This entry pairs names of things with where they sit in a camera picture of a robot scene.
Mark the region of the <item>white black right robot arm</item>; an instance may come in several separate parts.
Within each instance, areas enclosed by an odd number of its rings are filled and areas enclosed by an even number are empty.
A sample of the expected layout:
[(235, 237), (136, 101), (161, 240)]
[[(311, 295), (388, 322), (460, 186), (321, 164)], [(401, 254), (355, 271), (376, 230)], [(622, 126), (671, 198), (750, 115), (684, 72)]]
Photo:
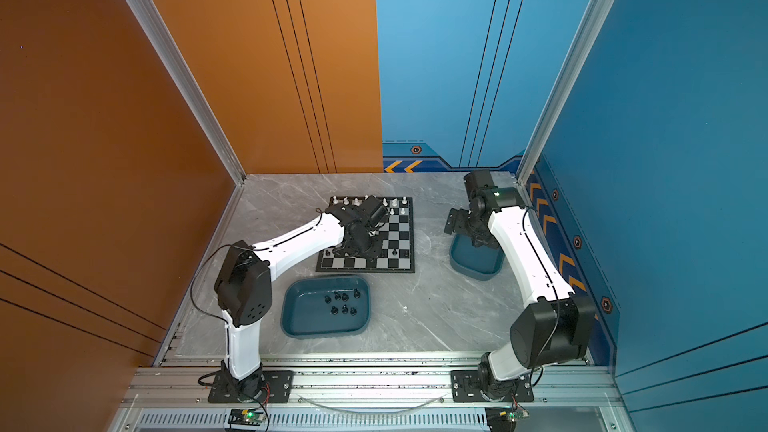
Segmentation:
[(469, 206), (451, 209), (444, 231), (502, 251), (525, 305), (505, 345), (481, 357), (479, 389), (489, 401), (515, 400), (534, 370), (586, 357), (596, 306), (558, 272), (535, 210), (518, 189), (497, 186), (487, 170), (463, 181)]

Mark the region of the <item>green circuit board left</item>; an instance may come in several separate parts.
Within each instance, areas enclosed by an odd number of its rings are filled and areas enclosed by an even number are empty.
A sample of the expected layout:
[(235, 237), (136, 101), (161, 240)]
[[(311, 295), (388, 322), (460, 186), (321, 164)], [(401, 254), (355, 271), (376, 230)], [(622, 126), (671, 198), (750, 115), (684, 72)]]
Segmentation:
[(268, 431), (270, 419), (260, 409), (230, 409), (226, 420), (228, 431)]

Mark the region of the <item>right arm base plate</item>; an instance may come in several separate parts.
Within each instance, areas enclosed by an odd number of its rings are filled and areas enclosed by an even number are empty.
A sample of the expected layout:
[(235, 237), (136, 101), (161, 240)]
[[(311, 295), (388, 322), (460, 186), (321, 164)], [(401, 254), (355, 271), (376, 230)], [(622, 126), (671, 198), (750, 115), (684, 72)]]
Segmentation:
[(534, 401), (530, 375), (496, 381), (475, 370), (452, 370), (451, 392), (456, 403), (532, 403)]

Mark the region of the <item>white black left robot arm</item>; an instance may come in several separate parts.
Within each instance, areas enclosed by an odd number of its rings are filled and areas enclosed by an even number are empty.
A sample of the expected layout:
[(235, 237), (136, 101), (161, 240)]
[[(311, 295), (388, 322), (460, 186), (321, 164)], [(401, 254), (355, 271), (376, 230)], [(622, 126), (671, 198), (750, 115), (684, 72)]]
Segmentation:
[(384, 199), (336, 203), (317, 211), (310, 222), (277, 238), (249, 245), (225, 244), (213, 289), (220, 313), (203, 311), (224, 323), (225, 359), (214, 375), (219, 394), (230, 401), (263, 403), (267, 379), (259, 353), (260, 322), (273, 303), (272, 283), (293, 266), (328, 248), (354, 257), (376, 258), (383, 239), (378, 231), (390, 215)]

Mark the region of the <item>black white chessboard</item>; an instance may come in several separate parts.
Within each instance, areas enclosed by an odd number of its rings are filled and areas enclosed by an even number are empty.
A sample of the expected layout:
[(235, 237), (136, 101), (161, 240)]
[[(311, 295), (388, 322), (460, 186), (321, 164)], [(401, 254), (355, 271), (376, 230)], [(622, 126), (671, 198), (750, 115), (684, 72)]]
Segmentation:
[(390, 209), (388, 221), (378, 237), (381, 250), (377, 258), (345, 255), (333, 248), (318, 253), (315, 271), (319, 273), (414, 273), (415, 241), (413, 198), (385, 196)]

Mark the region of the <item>teal tray with white pieces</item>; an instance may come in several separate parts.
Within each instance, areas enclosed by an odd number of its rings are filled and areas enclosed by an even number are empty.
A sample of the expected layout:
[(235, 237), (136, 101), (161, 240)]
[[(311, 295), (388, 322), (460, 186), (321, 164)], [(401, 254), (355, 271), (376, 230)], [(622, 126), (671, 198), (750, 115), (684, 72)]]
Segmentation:
[(455, 235), (449, 250), (451, 267), (466, 277), (488, 281), (502, 269), (505, 260), (501, 249), (475, 247), (465, 235)]

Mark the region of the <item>teal tray with black pieces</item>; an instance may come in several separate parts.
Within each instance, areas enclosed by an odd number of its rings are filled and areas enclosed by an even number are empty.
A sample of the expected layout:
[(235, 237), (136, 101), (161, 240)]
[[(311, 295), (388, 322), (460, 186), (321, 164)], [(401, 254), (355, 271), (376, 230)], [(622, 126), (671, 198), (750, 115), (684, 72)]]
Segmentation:
[[(359, 299), (353, 296), (354, 289), (361, 293)], [(334, 293), (341, 294), (341, 301), (334, 299)], [(349, 301), (342, 301), (342, 294), (349, 295)], [(332, 302), (326, 304), (328, 295)], [(349, 308), (349, 314), (342, 314), (342, 307)], [(331, 314), (336, 306), (339, 313)], [(351, 308), (357, 315), (350, 315)], [(362, 333), (370, 322), (371, 294), (368, 282), (356, 275), (309, 278), (294, 282), (286, 291), (281, 314), (281, 328), (292, 338), (311, 339), (351, 336)]]

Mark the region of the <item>left aluminium corner post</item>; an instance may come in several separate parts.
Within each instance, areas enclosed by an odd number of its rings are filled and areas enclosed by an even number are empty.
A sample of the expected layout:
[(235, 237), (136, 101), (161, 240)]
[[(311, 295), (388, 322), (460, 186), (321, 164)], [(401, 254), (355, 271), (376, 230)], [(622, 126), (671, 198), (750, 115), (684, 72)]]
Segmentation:
[(237, 186), (246, 172), (153, 0), (125, 0), (222, 165)]

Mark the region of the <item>aluminium corner post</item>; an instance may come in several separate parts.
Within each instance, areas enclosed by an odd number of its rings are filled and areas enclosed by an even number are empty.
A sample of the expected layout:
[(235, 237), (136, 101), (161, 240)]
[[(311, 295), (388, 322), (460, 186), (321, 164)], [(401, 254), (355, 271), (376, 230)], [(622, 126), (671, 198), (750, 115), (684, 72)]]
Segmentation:
[(125, 0), (222, 165), (237, 186), (246, 172), (153, 0)]
[(515, 173), (518, 186), (527, 184), (614, 2), (615, 0), (589, 0)]

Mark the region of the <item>circuit board right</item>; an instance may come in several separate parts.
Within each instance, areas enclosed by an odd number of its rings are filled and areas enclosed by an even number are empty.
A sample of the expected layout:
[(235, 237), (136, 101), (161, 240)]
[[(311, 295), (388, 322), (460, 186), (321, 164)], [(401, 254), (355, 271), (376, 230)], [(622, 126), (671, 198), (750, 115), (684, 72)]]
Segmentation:
[(521, 421), (530, 417), (530, 413), (521, 407), (486, 408), (485, 416), (490, 432), (514, 432)]

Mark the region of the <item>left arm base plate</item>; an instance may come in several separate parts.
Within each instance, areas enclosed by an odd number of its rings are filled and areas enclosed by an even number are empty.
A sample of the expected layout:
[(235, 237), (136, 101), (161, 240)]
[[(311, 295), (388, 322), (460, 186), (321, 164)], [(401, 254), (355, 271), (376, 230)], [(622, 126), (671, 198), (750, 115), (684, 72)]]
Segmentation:
[(207, 401), (209, 403), (284, 404), (289, 401), (294, 372), (291, 370), (263, 371), (259, 369), (241, 380), (226, 369), (213, 375)]

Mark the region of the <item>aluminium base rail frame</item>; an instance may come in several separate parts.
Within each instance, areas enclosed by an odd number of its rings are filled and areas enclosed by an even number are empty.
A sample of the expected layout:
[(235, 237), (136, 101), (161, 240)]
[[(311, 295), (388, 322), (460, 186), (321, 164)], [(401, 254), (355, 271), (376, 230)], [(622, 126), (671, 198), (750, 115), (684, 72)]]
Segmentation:
[(114, 431), (228, 431), (229, 410), (268, 414), (268, 431), (489, 431), (486, 408), (525, 408), (515, 431), (629, 431), (609, 371), (585, 361), (531, 379), (532, 403), (456, 403), (452, 370), (474, 370), (476, 352), (269, 355), (264, 371), (294, 372), (284, 404), (209, 403), (215, 364), (169, 360), (135, 373)]

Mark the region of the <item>right aluminium corner post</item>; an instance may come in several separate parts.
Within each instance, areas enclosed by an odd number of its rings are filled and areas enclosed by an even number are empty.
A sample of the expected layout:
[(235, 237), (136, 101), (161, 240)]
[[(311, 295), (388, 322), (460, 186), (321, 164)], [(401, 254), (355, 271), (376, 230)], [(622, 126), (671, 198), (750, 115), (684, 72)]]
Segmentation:
[(589, 0), (515, 173), (518, 186), (527, 184), (614, 2), (615, 0)]

